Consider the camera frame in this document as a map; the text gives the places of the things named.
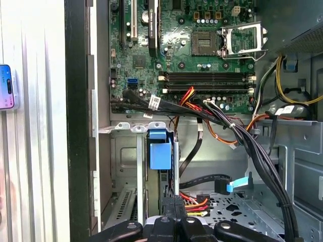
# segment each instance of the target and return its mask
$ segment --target red wire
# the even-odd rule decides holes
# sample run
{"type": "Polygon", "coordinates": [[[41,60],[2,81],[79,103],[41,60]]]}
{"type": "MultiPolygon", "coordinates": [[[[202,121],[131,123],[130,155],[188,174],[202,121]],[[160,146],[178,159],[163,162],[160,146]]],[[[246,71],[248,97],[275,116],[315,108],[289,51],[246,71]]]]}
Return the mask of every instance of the red wire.
{"type": "Polygon", "coordinates": [[[194,212],[194,211],[204,211],[205,209],[207,209],[208,206],[204,206],[204,207],[200,207],[200,208],[192,208],[192,209],[186,209],[187,212],[194,212]]]}

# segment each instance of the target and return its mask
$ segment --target black ram slot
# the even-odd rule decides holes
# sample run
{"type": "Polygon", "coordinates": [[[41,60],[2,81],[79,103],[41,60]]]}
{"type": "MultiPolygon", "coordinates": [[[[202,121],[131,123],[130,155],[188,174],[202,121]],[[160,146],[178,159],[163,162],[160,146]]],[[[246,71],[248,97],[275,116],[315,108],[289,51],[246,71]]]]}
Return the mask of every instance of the black ram slot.
{"type": "Polygon", "coordinates": [[[218,72],[207,72],[207,73],[167,73],[165,76],[166,80],[170,82],[242,82],[246,80],[244,73],[218,73],[218,72]]]}
{"type": "Polygon", "coordinates": [[[122,48],[125,47],[126,34],[125,34],[125,2],[119,0],[119,41],[122,48]]]}
{"type": "MultiPolygon", "coordinates": [[[[193,85],[198,93],[247,93],[248,85],[193,85]]],[[[167,93],[185,93],[191,85],[166,85],[167,93]]]]}

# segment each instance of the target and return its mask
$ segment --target sata port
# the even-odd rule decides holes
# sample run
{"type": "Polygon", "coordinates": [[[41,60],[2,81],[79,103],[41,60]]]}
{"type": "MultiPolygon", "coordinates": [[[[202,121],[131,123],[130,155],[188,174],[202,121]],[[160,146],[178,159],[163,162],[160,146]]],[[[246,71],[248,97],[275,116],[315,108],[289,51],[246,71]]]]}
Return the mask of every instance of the sata port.
{"type": "Polygon", "coordinates": [[[138,88],[138,79],[137,78],[128,78],[127,86],[129,89],[137,89],[138,88]]]}

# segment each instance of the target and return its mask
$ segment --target chip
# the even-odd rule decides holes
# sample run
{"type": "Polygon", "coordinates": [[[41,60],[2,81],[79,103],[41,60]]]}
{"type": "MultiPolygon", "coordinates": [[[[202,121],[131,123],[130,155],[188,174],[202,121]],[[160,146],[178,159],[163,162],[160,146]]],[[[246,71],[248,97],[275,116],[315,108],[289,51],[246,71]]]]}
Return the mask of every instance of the chip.
{"type": "Polygon", "coordinates": [[[217,34],[195,31],[192,33],[192,55],[217,55],[217,34]]]}
{"type": "Polygon", "coordinates": [[[134,55],[132,57],[132,67],[136,69],[143,69],[146,67],[146,56],[134,55]]]}

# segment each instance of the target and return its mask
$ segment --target white label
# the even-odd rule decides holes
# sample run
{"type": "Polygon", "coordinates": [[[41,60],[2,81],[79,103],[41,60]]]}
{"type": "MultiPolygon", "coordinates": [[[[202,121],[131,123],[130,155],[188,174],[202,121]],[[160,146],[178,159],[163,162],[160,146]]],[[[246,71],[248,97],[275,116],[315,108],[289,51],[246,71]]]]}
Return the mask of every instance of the white label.
{"type": "Polygon", "coordinates": [[[281,115],[283,110],[284,110],[283,108],[278,109],[276,111],[275,115],[277,115],[277,116],[281,115]]]}
{"type": "Polygon", "coordinates": [[[150,108],[152,110],[157,110],[159,103],[160,103],[160,97],[156,97],[155,95],[152,95],[150,97],[148,108],[150,108]]]}
{"type": "Polygon", "coordinates": [[[295,107],[294,105],[290,105],[290,106],[285,107],[284,110],[282,111],[282,114],[283,113],[292,113],[294,107],[295,107]]]}
{"type": "Polygon", "coordinates": [[[151,113],[145,113],[143,117],[150,118],[152,119],[152,114],[151,113]]]}

